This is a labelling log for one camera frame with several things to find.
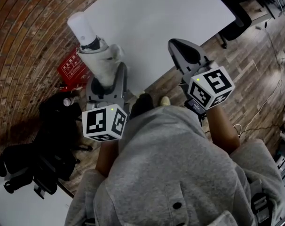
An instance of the gray hoodie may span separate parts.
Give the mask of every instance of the gray hoodie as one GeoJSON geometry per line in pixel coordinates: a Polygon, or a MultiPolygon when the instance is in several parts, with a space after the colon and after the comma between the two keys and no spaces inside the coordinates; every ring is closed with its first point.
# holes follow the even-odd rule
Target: gray hoodie
{"type": "Polygon", "coordinates": [[[190,110],[166,106],[134,118],[119,152],[108,178],[96,170],[84,174],[65,226],[87,218],[101,226],[253,226],[254,181],[274,204],[272,225],[279,217],[285,189],[263,141],[229,156],[190,110]]]}

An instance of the black chair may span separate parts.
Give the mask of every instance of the black chair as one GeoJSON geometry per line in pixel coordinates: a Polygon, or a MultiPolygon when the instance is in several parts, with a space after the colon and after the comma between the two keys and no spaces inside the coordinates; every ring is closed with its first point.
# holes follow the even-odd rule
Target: black chair
{"type": "Polygon", "coordinates": [[[32,181],[38,187],[34,191],[42,198],[43,193],[54,194],[58,179],[68,181],[75,165],[79,163],[71,150],[91,151],[92,147],[77,146],[80,132],[76,124],[81,108],[78,103],[64,106],[63,100],[70,93],[59,93],[41,103],[42,126],[31,144],[7,147],[0,155],[0,177],[11,174],[4,184],[9,193],[32,181]]]}
{"type": "Polygon", "coordinates": [[[223,41],[223,48],[227,48],[227,40],[238,38],[250,27],[252,20],[246,11],[240,6],[238,0],[221,0],[236,17],[236,20],[219,32],[223,41]]]}

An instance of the person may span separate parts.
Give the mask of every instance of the person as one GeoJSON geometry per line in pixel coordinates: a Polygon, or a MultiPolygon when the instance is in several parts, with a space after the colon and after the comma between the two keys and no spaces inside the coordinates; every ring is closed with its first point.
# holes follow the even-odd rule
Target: person
{"type": "Polygon", "coordinates": [[[254,185],[274,225],[285,193],[263,141],[241,145],[220,105],[206,112],[213,143],[195,113],[167,97],[161,105],[139,97],[123,138],[103,143],[84,173],[65,226],[253,226],[264,217],[252,209],[254,185]]]}

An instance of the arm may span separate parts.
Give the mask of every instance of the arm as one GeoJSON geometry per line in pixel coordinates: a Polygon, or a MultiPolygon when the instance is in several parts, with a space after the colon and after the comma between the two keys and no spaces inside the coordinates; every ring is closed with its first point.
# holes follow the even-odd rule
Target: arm
{"type": "Polygon", "coordinates": [[[220,105],[209,109],[207,112],[208,124],[213,143],[231,154],[240,147],[240,138],[233,128],[226,113],[220,105]]]}
{"type": "Polygon", "coordinates": [[[105,178],[96,170],[87,170],[77,188],[66,215],[64,226],[79,226],[88,218],[94,218],[93,199],[105,178]]]}
{"type": "Polygon", "coordinates": [[[110,169],[119,155],[119,141],[103,142],[95,169],[108,177],[110,169]]]}

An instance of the red packaging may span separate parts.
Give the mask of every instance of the red packaging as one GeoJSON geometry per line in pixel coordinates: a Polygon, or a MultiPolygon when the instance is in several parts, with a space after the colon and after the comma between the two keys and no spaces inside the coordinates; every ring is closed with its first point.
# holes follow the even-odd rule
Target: red packaging
{"type": "Polygon", "coordinates": [[[93,76],[92,72],[78,56],[76,48],[59,65],[57,71],[67,85],[61,90],[63,92],[85,87],[88,79],[93,76]]]}

